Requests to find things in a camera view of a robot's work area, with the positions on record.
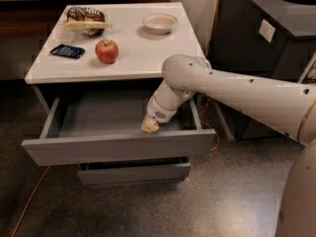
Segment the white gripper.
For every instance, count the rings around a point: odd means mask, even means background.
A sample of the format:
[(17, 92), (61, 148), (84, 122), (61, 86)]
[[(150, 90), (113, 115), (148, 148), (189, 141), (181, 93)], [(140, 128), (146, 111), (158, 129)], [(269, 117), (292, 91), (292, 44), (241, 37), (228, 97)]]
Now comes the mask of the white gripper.
[(141, 130), (147, 133), (156, 132), (159, 129), (159, 123), (169, 122), (179, 106), (179, 98), (152, 96), (147, 104), (148, 117), (143, 120)]

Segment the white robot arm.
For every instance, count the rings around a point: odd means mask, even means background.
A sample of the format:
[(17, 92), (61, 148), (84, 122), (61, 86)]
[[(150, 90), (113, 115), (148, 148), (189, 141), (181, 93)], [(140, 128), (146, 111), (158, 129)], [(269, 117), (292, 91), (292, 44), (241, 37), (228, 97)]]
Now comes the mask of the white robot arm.
[(206, 59), (183, 54), (164, 61), (162, 76), (147, 105), (145, 132), (157, 131), (202, 93), (304, 146), (285, 183), (276, 237), (316, 237), (316, 87), (214, 70)]

